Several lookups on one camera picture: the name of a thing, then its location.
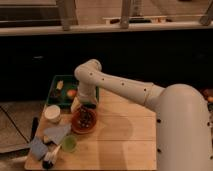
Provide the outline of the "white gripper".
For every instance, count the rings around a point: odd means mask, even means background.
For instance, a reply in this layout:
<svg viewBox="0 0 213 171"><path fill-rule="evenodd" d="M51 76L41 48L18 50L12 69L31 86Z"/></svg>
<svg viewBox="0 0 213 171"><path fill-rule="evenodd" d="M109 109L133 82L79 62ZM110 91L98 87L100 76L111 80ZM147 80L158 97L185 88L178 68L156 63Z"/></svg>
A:
<svg viewBox="0 0 213 171"><path fill-rule="evenodd" d="M80 83L78 85L77 97L81 104L95 109L98 105L96 87L91 84Z"/></svg>

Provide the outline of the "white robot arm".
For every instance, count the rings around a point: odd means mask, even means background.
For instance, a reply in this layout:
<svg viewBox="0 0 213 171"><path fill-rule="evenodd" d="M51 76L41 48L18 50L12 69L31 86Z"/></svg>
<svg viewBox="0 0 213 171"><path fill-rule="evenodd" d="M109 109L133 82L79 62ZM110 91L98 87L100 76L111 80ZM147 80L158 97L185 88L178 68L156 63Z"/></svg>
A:
<svg viewBox="0 0 213 171"><path fill-rule="evenodd" d="M210 112L194 87L161 87L108 75L96 59L77 66L74 76L81 103L92 101L100 87L156 113L157 171L213 171Z"/></svg>

